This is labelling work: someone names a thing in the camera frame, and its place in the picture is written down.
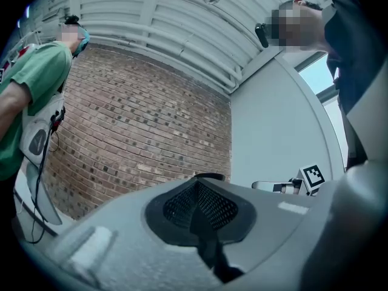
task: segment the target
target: hair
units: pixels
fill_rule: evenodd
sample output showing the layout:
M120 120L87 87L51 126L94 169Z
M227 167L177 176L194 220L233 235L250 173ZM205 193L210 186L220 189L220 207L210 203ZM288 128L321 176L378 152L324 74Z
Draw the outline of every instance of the hair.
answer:
M278 8L277 10L284 10L284 9L286 9L289 5L292 5L293 2L294 2L294 0L288 0L288 1L286 1L286 2L283 2L281 5L279 5L279 8ZM313 2L309 2L309 1L305 1L305 3L306 3L306 7L312 8L313 10L318 10L318 11L323 10L323 9L319 6L319 4L317 4L317 3L313 3Z
M276 10L273 10L271 13L271 17L269 18L270 22L265 24L264 33L265 36L270 44L273 45L285 45L285 44L279 44L279 11L280 10L287 10L289 7L292 6L294 3L294 0L288 0L286 2L283 2L279 5L279 7ZM305 1L305 6L308 8L312 8L313 10L321 11L322 8L316 4L309 1Z
M65 17L65 25L77 25L82 27L79 23L79 17L76 15L70 15Z

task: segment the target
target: brick wall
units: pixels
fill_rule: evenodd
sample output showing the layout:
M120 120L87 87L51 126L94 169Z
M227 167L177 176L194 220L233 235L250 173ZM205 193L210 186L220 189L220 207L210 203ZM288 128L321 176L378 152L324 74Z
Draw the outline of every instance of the brick wall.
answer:
M229 100L167 65L120 52L89 45L67 80L59 147L44 180L75 219L123 193L199 172L229 179ZM57 145L53 135L51 151Z

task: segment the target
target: person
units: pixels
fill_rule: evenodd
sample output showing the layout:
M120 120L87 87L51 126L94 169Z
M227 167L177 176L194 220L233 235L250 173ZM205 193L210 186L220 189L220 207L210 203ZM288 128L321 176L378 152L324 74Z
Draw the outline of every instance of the person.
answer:
M28 107L28 114L35 115L63 87L70 70L66 56L77 57L90 37L78 17L69 16L56 39L26 52L0 84L0 187L10 219L16 215L13 188L24 158L19 149L22 110Z
M292 52L328 53L327 67L338 91L349 147L347 169L362 164L367 156L346 115L368 89L387 56L381 23L368 15L360 1L332 0L322 9L312 2L289 0L273 10L264 24L271 45Z

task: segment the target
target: white wall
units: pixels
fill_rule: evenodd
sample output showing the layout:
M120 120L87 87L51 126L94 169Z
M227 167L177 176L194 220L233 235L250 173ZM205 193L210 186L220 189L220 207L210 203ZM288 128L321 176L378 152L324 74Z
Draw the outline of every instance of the white wall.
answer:
M288 181L318 163L328 179L343 173L341 151L323 106L282 58L271 60L231 97L231 183Z

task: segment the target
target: black cable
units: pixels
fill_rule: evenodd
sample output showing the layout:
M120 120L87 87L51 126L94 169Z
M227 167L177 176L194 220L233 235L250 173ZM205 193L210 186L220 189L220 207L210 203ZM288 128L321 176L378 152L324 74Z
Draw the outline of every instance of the black cable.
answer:
M52 153L56 152L57 149L59 148L59 136L58 136L58 133L56 131L55 131L55 133L56 133L56 138L58 139L58 145L56 146L56 149L54 151L49 150Z
M40 213L40 210L39 210L39 206L38 206L38 190L39 190L39 183L41 182L41 176L42 176L42 172L43 172L43 166L44 166L44 162L45 162L45 158L46 158L46 153L47 153L47 147L49 146L49 140L50 140L50 131L51 129L53 128L53 124L54 124L54 121L55 121L55 115L53 115L51 117L51 120L50 120L50 127L48 128L48 132L47 132L47 138L46 138L46 142L44 144L44 148L43 148L43 154L42 154L42 161L39 165L39 175L38 175L38 178L36 179L36 187L35 187L35 206L34 206L34 222L32 223L32 231L31 231L31 236L32 236L32 241L28 241L28 243L30 244L37 244L38 242L40 242L43 238L43 234L44 234L44 231L45 231L45 223L44 223L44 217L42 216L42 222L43 222L43 231L41 233L41 236L39 237L38 240L34 241L34 227L35 227L35 221L36 221L36 215L35 215L35 212L36 212L36 209L39 211Z

